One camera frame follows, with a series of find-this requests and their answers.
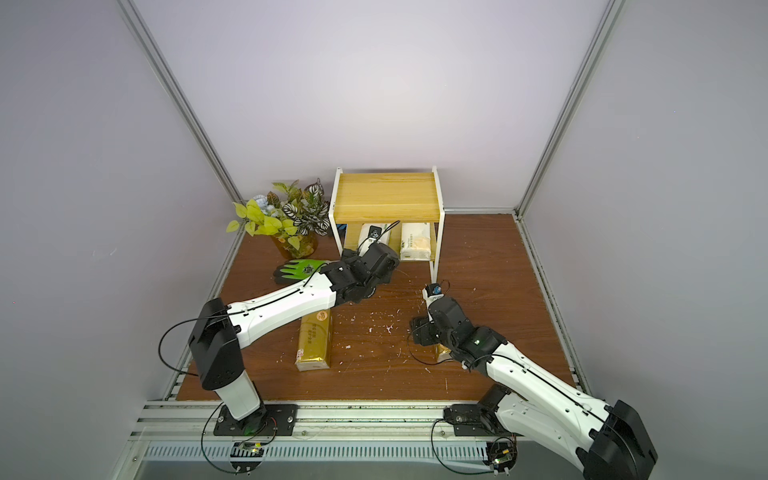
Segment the black cable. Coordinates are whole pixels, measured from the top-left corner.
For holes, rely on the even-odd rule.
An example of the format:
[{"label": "black cable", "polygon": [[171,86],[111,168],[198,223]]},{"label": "black cable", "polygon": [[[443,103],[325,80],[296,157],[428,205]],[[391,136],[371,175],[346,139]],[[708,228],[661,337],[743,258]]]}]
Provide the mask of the black cable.
[{"label": "black cable", "polygon": [[458,473],[459,475],[484,475],[486,473],[493,473],[493,470],[488,470],[487,472],[459,472],[458,470],[454,470],[453,468],[443,463],[440,457],[437,455],[437,450],[435,450],[435,425],[437,425],[438,422],[445,422],[445,420],[437,419],[432,423],[432,429],[429,430],[429,444],[432,446],[432,454],[435,456],[437,461],[440,462],[440,465],[446,467],[451,472]]},{"label": "black cable", "polygon": [[[274,424],[275,424],[275,428],[274,428],[274,429],[273,429],[273,431],[272,431],[272,438],[271,438],[271,439],[269,439],[269,441],[268,441],[268,442],[259,443],[259,445],[260,445],[261,447],[263,447],[263,446],[265,446],[265,445],[269,445],[270,443],[274,442],[274,441],[275,441],[275,437],[277,437],[277,420],[275,420],[275,417],[270,417],[270,420],[272,420],[272,421],[274,422]],[[253,434],[253,435],[252,435],[252,436],[251,436],[249,439],[243,440],[242,442],[238,442],[238,443],[237,443],[237,444],[238,444],[238,446],[241,446],[243,443],[247,443],[247,442],[250,442],[251,440],[255,439],[257,436],[259,436],[259,434],[261,433],[261,431],[262,431],[262,430],[264,430],[264,427],[266,427],[266,423],[264,424],[264,426],[263,426],[263,427],[261,427],[261,429],[259,429],[259,431],[258,431],[258,432],[256,432],[255,434]]]},{"label": "black cable", "polygon": [[317,270],[320,270],[320,267],[322,267],[322,266],[325,266],[325,265],[318,265],[318,266],[316,266],[316,267],[315,267],[315,270],[312,272],[312,274],[311,274],[311,275],[309,275],[309,276],[306,278],[306,282],[304,282],[304,284],[302,285],[302,287],[306,288],[306,285],[307,285],[307,284],[310,282],[310,280],[312,279],[312,277],[313,277],[313,276],[315,276],[315,273],[317,273]]},{"label": "black cable", "polygon": [[184,373],[184,374],[186,374],[186,375],[192,375],[192,376],[199,376],[199,375],[198,375],[198,374],[196,374],[196,373],[192,373],[192,372],[185,372],[185,371],[183,371],[183,370],[179,370],[179,369],[178,369],[178,368],[176,368],[175,366],[171,366],[171,365],[170,365],[170,363],[168,363],[168,362],[166,362],[166,361],[165,361],[165,359],[163,358],[163,353],[162,353],[162,351],[161,351],[161,347],[163,346],[163,339],[165,339],[165,336],[166,336],[166,335],[167,335],[167,334],[168,334],[168,333],[169,333],[169,332],[170,332],[172,329],[176,328],[176,327],[177,327],[177,326],[179,326],[179,325],[184,325],[185,323],[189,323],[189,322],[196,322],[196,321],[197,321],[197,319],[189,319],[189,320],[184,320],[183,322],[179,322],[179,323],[177,323],[176,325],[172,326],[170,329],[166,330],[166,331],[165,331],[165,333],[163,333],[163,336],[162,336],[162,337],[160,337],[160,342],[158,342],[158,343],[157,343],[157,356],[159,356],[159,357],[160,357],[160,361],[163,363],[163,365],[165,365],[165,366],[166,366],[166,367],[168,367],[169,369],[173,370],[174,372]]},{"label": "black cable", "polygon": [[[382,230],[382,232],[381,232],[381,235],[379,235],[379,239],[380,239],[381,237],[384,237],[384,233],[387,233],[387,232],[389,232],[389,231],[390,231],[392,228],[394,228],[394,227],[395,227],[395,225],[397,225],[398,223],[400,223],[400,220],[395,220],[395,222],[394,222],[394,223],[391,223],[391,224],[390,224],[390,225],[389,225],[387,228],[385,228],[384,230]],[[358,255],[360,255],[360,247],[362,247],[362,245],[363,245],[363,244],[364,244],[366,241],[368,241],[368,239],[371,239],[371,238],[374,238],[374,236],[373,236],[373,235],[371,235],[371,234],[369,234],[369,235],[368,235],[368,236],[367,236],[367,237],[366,237],[366,238],[365,238],[365,239],[364,239],[362,242],[360,242],[360,245],[358,245],[358,246],[357,246],[357,254],[358,254]]]},{"label": "black cable", "polygon": [[496,440],[494,440],[494,441],[493,441],[493,443],[491,444],[491,448],[490,448],[490,449],[488,449],[488,453],[490,453],[490,451],[491,451],[491,449],[493,448],[493,446],[494,446],[494,445],[496,445],[496,444],[498,443],[498,441],[499,441],[499,440],[501,440],[501,439],[507,439],[507,440],[509,440],[509,442],[512,444],[512,468],[514,468],[514,467],[515,467],[515,465],[517,465],[517,464],[518,464],[518,437],[517,437],[517,435],[515,435],[515,434],[513,433],[513,434],[512,434],[512,438],[513,438],[514,440],[513,440],[513,439],[510,439],[510,438],[509,438],[509,437],[507,437],[507,436],[501,436],[501,437],[498,437],[498,438],[497,438]]},{"label": "black cable", "polygon": [[413,332],[415,332],[416,330],[422,328],[423,326],[427,326],[427,325],[429,325],[429,324],[428,323],[424,323],[424,324],[422,324],[420,326],[417,326],[415,329],[413,329],[412,332],[406,333],[406,345],[408,346],[408,353],[411,354],[411,357],[416,362],[419,362],[419,363],[421,363],[423,365],[432,365],[432,366],[434,366],[434,365],[440,365],[441,363],[444,363],[444,362],[451,362],[451,361],[453,361],[453,359],[445,359],[445,360],[440,360],[437,363],[427,363],[427,362],[423,362],[422,360],[417,359],[416,356],[413,355],[413,352],[411,351],[411,334],[413,334]]},{"label": "black cable", "polygon": [[224,470],[223,468],[219,468],[219,467],[215,466],[214,463],[210,460],[210,458],[208,458],[208,455],[205,454],[205,448],[203,447],[203,437],[205,436],[205,429],[208,428],[208,422],[210,422],[210,420],[214,417],[214,413],[216,413],[218,411],[218,409],[220,409],[223,404],[224,404],[224,402],[220,403],[219,406],[216,407],[210,413],[210,417],[208,417],[208,420],[205,421],[205,425],[203,426],[203,431],[202,431],[202,433],[200,433],[200,450],[203,453],[203,457],[205,458],[205,461],[208,462],[208,465],[214,467],[219,472],[228,473],[230,475],[237,475],[240,472],[230,472],[229,470]]},{"label": "black cable", "polygon": [[[522,363],[518,362],[517,360],[513,360],[513,359],[509,358],[508,356],[499,355],[499,354],[497,354],[497,353],[489,353],[488,355],[479,356],[478,358],[476,358],[475,360],[473,360],[471,364],[474,364],[474,363],[475,363],[475,362],[477,362],[478,360],[480,360],[480,359],[484,359],[484,358],[486,358],[486,357],[489,357],[489,356],[497,356],[497,357],[501,357],[501,358],[503,358],[503,359],[507,359],[507,360],[509,360],[510,362],[514,363],[515,365],[519,366],[520,368],[522,368],[522,369],[525,369],[525,366],[524,366]],[[567,393],[563,392],[563,391],[562,391],[562,390],[560,390],[558,387],[556,387],[556,386],[552,385],[552,384],[551,384],[550,382],[548,382],[546,379],[542,378],[540,375],[538,375],[538,374],[537,374],[537,373],[536,373],[534,370],[532,370],[530,367],[528,367],[528,368],[527,368],[527,370],[528,370],[528,372],[530,372],[530,373],[531,373],[533,376],[535,376],[537,379],[539,379],[539,380],[541,380],[542,382],[544,382],[544,383],[546,383],[547,385],[549,385],[549,386],[550,386],[550,387],[551,387],[551,388],[552,388],[554,391],[556,391],[556,392],[557,392],[557,393],[559,393],[560,395],[563,395],[563,396],[564,396],[566,399],[569,399],[569,400],[571,400],[571,401],[574,403],[574,405],[576,405],[577,407],[579,407],[579,408],[581,409],[581,411],[582,411],[582,412],[586,412],[588,415],[592,415],[592,416],[593,416],[593,417],[595,417],[595,418],[596,418],[596,419],[597,419],[597,420],[598,420],[600,423],[602,423],[603,425],[605,425],[605,426],[607,426],[609,429],[611,429],[611,431],[612,431],[613,433],[615,433],[615,434],[616,434],[616,436],[617,436],[617,437],[618,437],[618,438],[621,440],[621,443],[623,443],[623,444],[624,444],[624,447],[626,447],[626,449],[627,449],[627,453],[629,453],[629,456],[632,458],[632,463],[633,463],[633,465],[634,465],[634,472],[635,472],[635,475],[636,475],[638,478],[640,478],[640,470],[637,468],[637,460],[635,460],[635,458],[634,458],[634,453],[632,453],[632,450],[629,448],[629,445],[627,444],[626,440],[624,440],[624,437],[622,437],[621,435],[619,435],[619,432],[617,432],[617,431],[616,431],[616,429],[614,429],[612,426],[608,425],[608,423],[607,423],[607,420],[603,420],[603,419],[601,419],[600,417],[598,417],[597,415],[595,415],[594,413],[592,413],[592,411],[591,411],[591,410],[587,410],[586,408],[584,408],[584,405],[580,404],[580,403],[579,403],[579,402],[577,402],[575,399],[571,398],[571,396],[570,396],[570,395],[568,395]]]}]

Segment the black joint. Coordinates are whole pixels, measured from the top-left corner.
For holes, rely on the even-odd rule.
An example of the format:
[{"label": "black joint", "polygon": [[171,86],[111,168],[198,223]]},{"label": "black joint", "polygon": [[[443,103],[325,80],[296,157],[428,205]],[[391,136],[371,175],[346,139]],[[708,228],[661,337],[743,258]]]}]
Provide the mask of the black joint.
[{"label": "black joint", "polygon": [[500,345],[507,343],[507,340],[487,326],[479,326],[472,332],[467,339],[458,347],[460,352],[465,352],[472,359],[471,364],[483,375],[488,375],[487,366],[493,362],[491,355]]},{"label": "black joint", "polygon": [[453,425],[455,435],[509,435],[496,414],[483,405],[457,403],[444,409],[443,419]]},{"label": "black joint", "polygon": [[429,315],[437,325],[440,343],[450,350],[457,349],[475,331],[472,322],[450,296],[443,296],[430,303]]},{"label": "black joint", "polygon": [[270,435],[272,432],[266,430],[266,406],[264,402],[254,412],[244,416],[240,420],[236,420],[230,413],[229,408],[225,405],[221,407],[219,411],[219,417],[221,421],[217,421],[214,426],[214,435],[256,435],[258,432],[264,431],[265,435]]},{"label": "black joint", "polygon": [[344,250],[341,260],[320,269],[336,292],[336,305],[359,303],[376,291],[376,286],[389,283],[392,272],[400,264],[397,253],[382,243],[373,243],[362,256],[355,250]]},{"label": "black joint", "polygon": [[605,424],[593,437],[589,452],[580,453],[584,478],[647,480],[657,461],[656,449],[637,412],[622,402],[609,409]]},{"label": "black joint", "polygon": [[442,294],[442,287],[439,283],[430,283],[425,288],[427,290],[427,296]]},{"label": "black joint", "polygon": [[497,412],[500,401],[510,393],[512,393],[512,390],[507,386],[500,383],[494,383],[485,395],[483,395],[482,399],[480,399],[478,405],[490,412]]},{"label": "black joint", "polygon": [[189,347],[203,389],[232,383],[245,370],[237,332],[221,298],[207,302],[189,338]]},{"label": "black joint", "polygon": [[411,319],[411,335],[416,345],[431,346],[438,342],[437,327],[429,321],[428,316]]}]

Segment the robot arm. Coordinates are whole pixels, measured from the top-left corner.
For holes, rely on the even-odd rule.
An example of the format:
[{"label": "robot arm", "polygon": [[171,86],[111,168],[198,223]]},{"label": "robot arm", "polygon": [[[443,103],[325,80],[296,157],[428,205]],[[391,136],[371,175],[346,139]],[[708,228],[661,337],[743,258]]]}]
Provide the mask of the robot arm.
[{"label": "robot arm", "polygon": [[494,379],[473,410],[446,409],[454,425],[468,420],[494,435],[514,432],[567,459],[587,479],[647,480],[657,454],[632,407],[613,407],[573,388],[536,365],[502,335],[475,327],[450,296],[424,289],[429,317],[412,321],[414,341],[441,343],[465,369]]},{"label": "robot arm", "polygon": [[250,381],[241,349],[279,326],[318,310],[358,303],[388,283],[399,256],[383,243],[358,254],[344,250],[338,262],[322,266],[302,283],[245,302],[206,303],[190,334],[189,347],[204,389],[215,391],[225,407],[221,416],[240,431],[258,431],[266,407]]}]

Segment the white wall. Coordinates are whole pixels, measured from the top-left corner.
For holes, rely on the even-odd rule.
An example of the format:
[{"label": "white wall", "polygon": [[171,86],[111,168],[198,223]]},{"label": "white wall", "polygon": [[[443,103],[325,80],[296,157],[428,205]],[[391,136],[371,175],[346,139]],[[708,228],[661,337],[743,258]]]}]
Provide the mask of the white wall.
[{"label": "white wall", "polygon": [[436,164],[513,207],[607,1],[136,3],[242,195]]},{"label": "white wall", "polygon": [[[114,2],[0,6],[0,477],[106,478],[231,205]],[[189,328],[168,338],[175,362]]]},{"label": "white wall", "polygon": [[768,4],[633,0],[525,218],[653,478],[765,478]]}]

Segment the yellow-green leaf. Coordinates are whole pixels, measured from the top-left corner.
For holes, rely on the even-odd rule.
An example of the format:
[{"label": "yellow-green leaf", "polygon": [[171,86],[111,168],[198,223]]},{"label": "yellow-green leaf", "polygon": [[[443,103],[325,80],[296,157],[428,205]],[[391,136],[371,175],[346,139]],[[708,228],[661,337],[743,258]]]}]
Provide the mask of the yellow-green leaf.
[{"label": "yellow-green leaf", "polygon": [[276,219],[275,217],[264,217],[264,226],[274,227],[275,231],[277,232],[279,229],[283,228],[283,222]]},{"label": "yellow-green leaf", "polygon": [[259,225],[264,223],[264,213],[261,211],[258,205],[248,205],[247,210],[248,220],[256,222]]},{"label": "yellow-green leaf", "polygon": [[288,237],[288,243],[290,243],[290,246],[298,250],[301,247],[301,242],[299,242],[299,237]]},{"label": "yellow-green leaf", "polygon": [[235,213],[240,218],[245,218],[245,216],[248,214],[248,209],[245,208],[245,205],[236,204],[232,202],[232,204],[235,206]]}]

